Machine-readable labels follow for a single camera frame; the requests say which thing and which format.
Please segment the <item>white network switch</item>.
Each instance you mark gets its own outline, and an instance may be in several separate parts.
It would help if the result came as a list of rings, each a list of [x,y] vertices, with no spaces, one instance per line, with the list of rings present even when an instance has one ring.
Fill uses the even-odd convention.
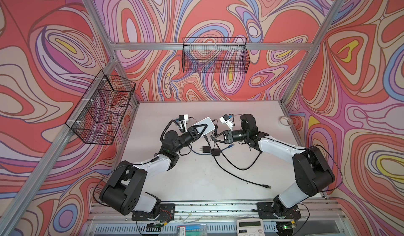
[[[208,133],[215,130],[215,125],[210,117],[207,117],[194,125],[192,125],[189,129],[196,130],[196,132],[200,136],[207,135]]]

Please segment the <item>small black adapter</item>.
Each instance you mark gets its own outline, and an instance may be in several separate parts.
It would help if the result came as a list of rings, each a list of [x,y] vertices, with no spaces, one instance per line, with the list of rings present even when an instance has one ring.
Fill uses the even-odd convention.
[[[211,149],[211,155],[212,156],[220,156],[222,154],[222,151],[220,148],[212,148]]]

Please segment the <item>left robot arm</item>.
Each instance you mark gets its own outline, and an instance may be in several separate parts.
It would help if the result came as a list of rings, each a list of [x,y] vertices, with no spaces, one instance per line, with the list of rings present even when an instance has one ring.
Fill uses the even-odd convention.
[[[146,162],[120,162],[101,190],[99,202],[125,216],[139,212],[151,219],[158,217],[163,212],[161,199],[143,190],[146,180],[171,170],[182,149],[214,129],[209,117],[188,128],[171,120],[161,134],[161,148],[155,157]]]

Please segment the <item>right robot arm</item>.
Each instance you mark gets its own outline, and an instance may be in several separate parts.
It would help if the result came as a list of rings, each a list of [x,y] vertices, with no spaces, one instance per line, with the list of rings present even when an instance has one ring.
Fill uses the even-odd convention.
[[[221,122],[226,123],[229,129],[212,137],[215,145],[244,143],[250,149],[268,153],[293,165],[295,182],[277,195],[272,203],[271,209],[277,216],[281,217],[298,203],[315,196],[335,182],[331,167],[317,147],[298,147],[275,139],[259,131],[256,119],[251,114],[241,115],[239,130],[233,130],[233,122],[227,115],[221,118]]]

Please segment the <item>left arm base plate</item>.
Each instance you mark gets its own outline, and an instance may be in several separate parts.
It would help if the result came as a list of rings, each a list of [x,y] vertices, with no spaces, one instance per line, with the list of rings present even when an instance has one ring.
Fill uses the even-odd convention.
[[[170,222],[175,217],[175,204],[162,203],[157,205],[151,212],[134,211],[132,214],[132,221],[137,222]]]

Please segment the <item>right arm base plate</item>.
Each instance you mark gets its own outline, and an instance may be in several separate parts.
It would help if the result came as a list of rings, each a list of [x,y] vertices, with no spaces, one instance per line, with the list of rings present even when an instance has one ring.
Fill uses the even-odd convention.
[[[259,202],[256,205],[257,208],[253,211],[257,212],[261,219],[299,220],[302,218],[297,205],[291,208],[285,208],[281,203],[273,202]]]

